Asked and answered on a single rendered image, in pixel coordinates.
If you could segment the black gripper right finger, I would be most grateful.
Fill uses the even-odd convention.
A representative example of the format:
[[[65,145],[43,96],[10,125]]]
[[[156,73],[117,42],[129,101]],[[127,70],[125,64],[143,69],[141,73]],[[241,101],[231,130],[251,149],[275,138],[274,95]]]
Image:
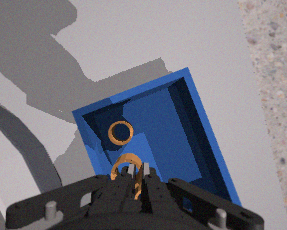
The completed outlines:
[[[183,207],[183,196],[192,212]],[[162,182],[156,169],[142,162],[141,199],[146,198],[150,214],[182,222],[182,210],[211,230],[264,230],[264,219],[255,212],[179,178]]]

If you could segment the grey round turntable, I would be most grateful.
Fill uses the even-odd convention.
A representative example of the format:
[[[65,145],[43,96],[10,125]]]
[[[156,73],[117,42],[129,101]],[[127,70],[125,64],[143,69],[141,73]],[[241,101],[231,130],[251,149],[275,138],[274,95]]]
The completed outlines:
[[[11,204],[62,187],[44,145],[0,106],[0,230]]]

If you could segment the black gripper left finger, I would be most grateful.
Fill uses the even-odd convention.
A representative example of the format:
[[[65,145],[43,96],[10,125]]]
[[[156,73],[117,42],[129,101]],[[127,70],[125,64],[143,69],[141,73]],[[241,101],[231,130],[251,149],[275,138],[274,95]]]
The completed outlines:
[[[134,199],[136,164],[124,166],[114,180],[95,175],[15,202],[7,207],[5,230],[46,230],[90,207],[88,216],[122,212],[127,198]],[[91,202],[81,199],[91,192]]]

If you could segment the blue open crate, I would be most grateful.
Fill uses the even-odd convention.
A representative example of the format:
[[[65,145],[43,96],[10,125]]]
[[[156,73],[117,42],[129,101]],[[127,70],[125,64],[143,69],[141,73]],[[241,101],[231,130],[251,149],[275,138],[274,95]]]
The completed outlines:
[[[72,111],[96,175],[126,153],[242,207],[188,67]],[[131,140],[114,144],[110,126],[127,121]]]

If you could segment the bronze bushing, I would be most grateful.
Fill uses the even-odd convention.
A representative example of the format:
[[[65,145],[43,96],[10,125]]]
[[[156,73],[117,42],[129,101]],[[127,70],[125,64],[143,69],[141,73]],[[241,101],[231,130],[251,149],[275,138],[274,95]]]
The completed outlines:
[[[111,180],[114,180],[116,178],[116,176],[118,174],[120,174],[119,170],[118,170],[118,165],[120,165],[121,163],[124,163],[124,162],[136,164],[136,167],[138,168],[139,172],[138,172],[138,174],[136,174],[135,188],[138,187],[142,181],[142,162],[141,162],[140,158],[133,153],[123,154],[117,159],[116,163],[114,164],[114,166],[111,170]]]
[[[130,130],[130,137],[129,137],[128,139],[120,140],[120,139],[118,139],[118,138],[115,136],[114,129],[115,129],[115,127],[116,127],[119,123],[122,123],[122,124],[125,124],[125,125],[128,126],[128,128],[129,128],[129,130]],[[129,122],[127,122],[127,121],[117,121],[117,122],[114,122],[114,123],[110,126],[110,128],[109,128],[109,130],[108,130],[109,139],[110,139],[114,144],[116,144],[116,145],[124,145],[124,144],[127,144],[127,143],[131,140],[133,134],[134,134],[133,126],[132,126]]]
[[[141,182],[142,183],[142,182]],[[140,185],[135,189],[135,197],[134,199],[141,199],[138,195],[141,193],[141,183]]]

